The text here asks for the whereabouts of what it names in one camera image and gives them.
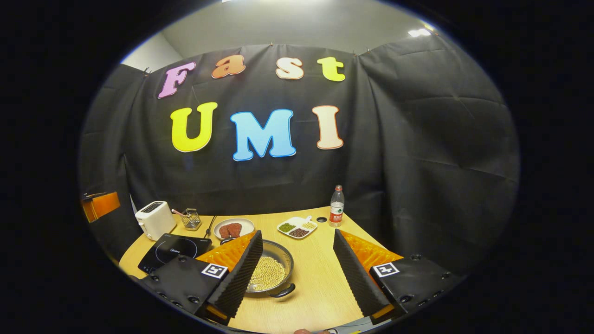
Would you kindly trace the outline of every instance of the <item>peach letter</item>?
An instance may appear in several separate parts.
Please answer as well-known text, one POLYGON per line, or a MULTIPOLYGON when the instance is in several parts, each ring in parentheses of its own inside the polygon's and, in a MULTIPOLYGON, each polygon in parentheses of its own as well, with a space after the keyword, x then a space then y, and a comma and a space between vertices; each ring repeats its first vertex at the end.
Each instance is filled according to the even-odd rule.
POLYGON ((165 72, 167 77, 165 78, 165 84, 163 84, 163 90, 159 93, 157 98, 162 99, 165 96, 173 95, 178 89, 175 87, 175 83, 182 84, 185 80, 188 71, 193 70, 196 67, 195 62, 181 65, 165 72))
POLYGON ((217 68, 214 69, 211 75, 214 79, 222 78, 228 74, 234 75, 241 73, 243 70, 245 70, 244 56, 242 55, 232 55, 225 57, 217 61, 216 65, 217 68))
POLYGON ((336 128, 336 113, 338 108, 335 106, 317 106, 311 110, 318 115, 320 124, 320 141, 318 147, 323 150, 337 149, 342 146, 342 139, 338 138, 338 129, 336 128))
POLYGON ((281 79, 301 79, 304 75, 303 63, 297 58, 280 58, 276 61, 276 75, 281 79))
POLYGON ((173 146, 182 152, 193 152, 200 150, 210 141, 213 133, 213 111, 217 107, 216 102, 202 103, 197 110, 200 115, 200 134, 196 138, 188 138, 186 131, 188 115, 191 108, 178 109, 171 113, 173 127, 171 128, 171 141, 173 146))
POLYGON ((332 81, 343 81, 345 79, 345 75, 339 74, 336 70, 337 67, 344 67, 345 65, 336 61, 336 58, 326 57, 318 59, 318 64, 322 64, 322 74, 324 74, 326 79, 332 81))

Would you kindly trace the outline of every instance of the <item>foam letter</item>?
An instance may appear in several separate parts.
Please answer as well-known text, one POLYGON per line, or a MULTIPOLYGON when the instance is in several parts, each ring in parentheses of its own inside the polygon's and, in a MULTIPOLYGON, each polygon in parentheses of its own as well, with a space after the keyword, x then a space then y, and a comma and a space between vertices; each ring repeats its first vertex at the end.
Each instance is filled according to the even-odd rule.
POLYGON ((276 75, 281 79, 301 79, 304 75, 303 63, 297 58, 280 58, 276 61, 276 75))
POLYGON ((171 113, 173 127, 171 128, 171 141, 173 146, 182 152, 193 152, 200 150, 210 141, 213 133, 213 111, 217 107, 215 102, 202 103, 196 108, 200 115, 200 134, 196 138, 188 138, 186 132, 188 126, 188 115, 191 108, 178 109, 171 113))
POLYGON ((193 70, 196 67, 195 62, 181 65, 165 72, 167 77, 165 78, 165 84, 163 84, 163 90, 159 93, 157 98, 162 99, 165 96, 173 95, 178 89, 175 87, 175 83, 182 84, 185 80, 188 71, 193 70))
POLYGON ((336 70, 337 67, 344 67, 345 65, 339 61, 336 61, 334 57, 326 57, 318 59, 318 64, 322 64, 322 74, 328 80, 342 81, 345 79, 344 74, 339 74, 336 70))
POLYGON ((216 65, 217 68, 214 69, 211 75, 214 79, 222 78, 228 74, 234 75, 241 73, 243 70, 245 70, 244 56, 242 55, 232 55, 225 57, 217 61, 216 65))
POLYGON ((320 141, 318 147, 323 150, 331 150, 342 147, 342 139, 338 138, 338 129, 336 128, 336 113, 338 108, 335 106, 317 106, 311 110, 318 115, 320 124, 320 141))
POLYGON ((264 128, 251 112, 238 112, 231 115, 231 121, 237 129, 237 152, 233 155, 235 161, 250 160, 254 157, 249 150, 248 141, 260 157, 264 157, 268 144, 272 139, 270 156, 282 157, 295 155, 297 150, 291 145, 290 119, 293 112, 288 109, 273 111, 264 128))

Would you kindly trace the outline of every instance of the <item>mesh strainer basket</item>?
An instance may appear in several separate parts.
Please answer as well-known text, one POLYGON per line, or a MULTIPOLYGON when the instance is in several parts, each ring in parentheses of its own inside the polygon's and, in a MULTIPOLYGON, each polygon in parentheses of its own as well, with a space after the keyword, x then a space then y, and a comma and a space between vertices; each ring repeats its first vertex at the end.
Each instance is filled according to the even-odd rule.
POLYGON ((184 223, 185 229, 189 231, 196 231, 200 227, 200 216, 196 209, 185 209, 182 212, 182 222, 184 223))

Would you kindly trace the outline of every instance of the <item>blue letter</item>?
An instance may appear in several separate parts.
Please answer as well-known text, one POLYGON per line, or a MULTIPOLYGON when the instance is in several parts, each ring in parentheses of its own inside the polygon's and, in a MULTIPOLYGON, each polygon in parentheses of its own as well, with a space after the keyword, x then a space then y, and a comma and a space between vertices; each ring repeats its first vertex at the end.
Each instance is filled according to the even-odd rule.
POLYGON ((291 145, 291 131, 289 121, 293 112, 288 109, 277 109, 270 114, 264 128, 260 126, 254 114, 238 112, 231 115, 231 121, 237 129, 237 152, 233 155, 235 161, 250 160, 254 157, 249 150, 248 140, 260 157, 264 157, 268 144, 272 139, 270 156, 292 156, 297 150, 291 145))

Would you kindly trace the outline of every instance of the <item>screw hole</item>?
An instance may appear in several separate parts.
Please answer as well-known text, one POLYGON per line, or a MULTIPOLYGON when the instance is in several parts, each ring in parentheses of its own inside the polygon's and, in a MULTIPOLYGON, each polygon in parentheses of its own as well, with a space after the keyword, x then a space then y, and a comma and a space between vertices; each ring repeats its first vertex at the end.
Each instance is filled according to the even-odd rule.
POLYGON ((401 303, 408 303, 409 301, 411 301, 412 296, 411 295, 405 295, 400 297, 400 302, 401 303))

